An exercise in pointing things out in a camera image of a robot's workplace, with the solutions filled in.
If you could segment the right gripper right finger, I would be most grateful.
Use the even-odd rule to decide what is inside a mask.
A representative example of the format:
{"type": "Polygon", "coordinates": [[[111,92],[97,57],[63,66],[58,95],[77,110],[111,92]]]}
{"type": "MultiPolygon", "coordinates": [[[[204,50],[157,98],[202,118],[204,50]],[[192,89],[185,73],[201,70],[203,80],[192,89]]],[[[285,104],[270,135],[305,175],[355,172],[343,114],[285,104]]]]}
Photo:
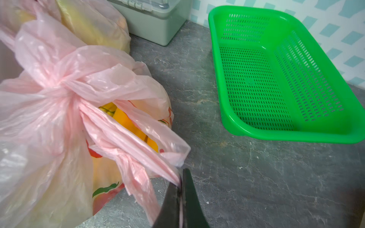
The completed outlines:
{"type": "Polygon", "coordinates": [[[182,207],[183,228],[210,227],[202,211],[189,169],[182,171],[182,207]]]}

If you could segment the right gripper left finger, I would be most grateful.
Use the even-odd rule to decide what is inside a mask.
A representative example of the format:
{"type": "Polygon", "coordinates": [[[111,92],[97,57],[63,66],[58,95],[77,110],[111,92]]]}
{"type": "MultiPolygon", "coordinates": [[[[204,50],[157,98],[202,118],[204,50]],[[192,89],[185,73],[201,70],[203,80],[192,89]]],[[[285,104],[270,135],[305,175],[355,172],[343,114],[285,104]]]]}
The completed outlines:
{"type": "Polygon", "coordinates": [[[178,186],[168,185],[161,211],[152,228],[180,228],[181,190],[178,186]]]}

